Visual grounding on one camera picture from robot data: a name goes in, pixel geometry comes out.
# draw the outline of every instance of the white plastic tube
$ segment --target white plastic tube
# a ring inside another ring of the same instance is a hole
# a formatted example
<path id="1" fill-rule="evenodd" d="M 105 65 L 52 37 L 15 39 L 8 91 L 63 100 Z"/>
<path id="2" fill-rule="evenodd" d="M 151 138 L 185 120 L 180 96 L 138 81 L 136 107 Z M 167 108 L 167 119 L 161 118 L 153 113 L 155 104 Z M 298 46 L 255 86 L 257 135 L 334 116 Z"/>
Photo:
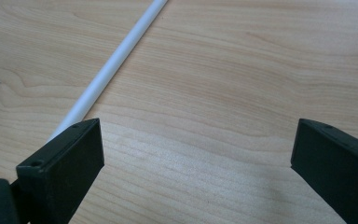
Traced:
<path id="1" fill-rule="evenodd" d="M 48 139 L 48 142 L 60 134 L 69 126 L 80 122 L 87 115 L 95 101 L 98 99 L 103 89 L 115 75 L 118 68 L 123 64 L 131 53 L 132 49 L 141 39 L 152 21 L 157 17 L 164 7 L 167 0 L 154 0 L 146 10 L 144 15 L 139 19 L 115 52 L 98 72 L 97 76 L 91 81 L 89 86 L 83 91 L 74 106 L 62 120 L 56 131 Z"/>

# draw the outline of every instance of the wood grain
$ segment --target wood grain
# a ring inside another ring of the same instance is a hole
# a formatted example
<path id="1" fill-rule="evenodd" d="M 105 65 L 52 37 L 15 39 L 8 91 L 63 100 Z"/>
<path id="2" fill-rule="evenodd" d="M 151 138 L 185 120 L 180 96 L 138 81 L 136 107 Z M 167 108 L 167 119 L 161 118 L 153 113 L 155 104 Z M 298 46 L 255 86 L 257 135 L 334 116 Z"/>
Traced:
<path id="1" fill-rule="evenodd" d="M 0 177 L 150 3 L 0 0 Z M 358 1 L 171 0 L 96 117 L 106 165 L 72 223 L 343 223 L 290 156 L 299 118 L 358 137 Z"/>

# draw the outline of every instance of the black clamp jaw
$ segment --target black clamp jaw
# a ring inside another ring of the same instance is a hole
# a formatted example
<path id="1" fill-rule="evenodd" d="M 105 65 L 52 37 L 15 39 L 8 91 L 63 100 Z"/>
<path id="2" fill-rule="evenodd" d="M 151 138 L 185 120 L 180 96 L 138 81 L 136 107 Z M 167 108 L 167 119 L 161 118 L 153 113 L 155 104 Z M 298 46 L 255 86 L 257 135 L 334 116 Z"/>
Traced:
<path id="1" fill-rule="evenodd" d="M 333 126 L 301 119 L 292 168 L 347 223 L 358 223 L 358 139 Z"/>
<path id="2" fill-rule="evenodd" d="M 69 127 L 0 179 L 0 223 L 68 223 L 103 165 L 100 121 Z"/>

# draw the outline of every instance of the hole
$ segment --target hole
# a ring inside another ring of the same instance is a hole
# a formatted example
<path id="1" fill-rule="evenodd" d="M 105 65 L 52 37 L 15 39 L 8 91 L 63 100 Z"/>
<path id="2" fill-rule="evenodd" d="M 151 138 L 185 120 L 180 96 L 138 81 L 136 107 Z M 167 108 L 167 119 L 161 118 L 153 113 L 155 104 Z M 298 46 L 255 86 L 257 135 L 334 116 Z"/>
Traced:
<path id="1" fill-rule="evenodd" d="M 43 163 L 42 161 L 33 161 L 33 162 L 31 163 L 31 166 L 32 166 L 32 167 L 40 166 L 42 163 Z"/>

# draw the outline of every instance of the table surface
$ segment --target table surface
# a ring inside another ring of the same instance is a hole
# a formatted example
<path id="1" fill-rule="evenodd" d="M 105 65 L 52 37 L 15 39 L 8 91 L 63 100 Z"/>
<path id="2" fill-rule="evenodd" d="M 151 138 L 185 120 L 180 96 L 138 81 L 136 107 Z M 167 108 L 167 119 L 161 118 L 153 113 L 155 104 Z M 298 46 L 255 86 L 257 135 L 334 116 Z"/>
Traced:
<path id="1" fill-rule="evenodd" d="M 150 3 L 0 0 L 0 177 Z M 358 1 L 171 0 L 91 118 L 105 166 L 72 223 L 344 223 L 290 158 L 300 118 L 358 138 Z"/>

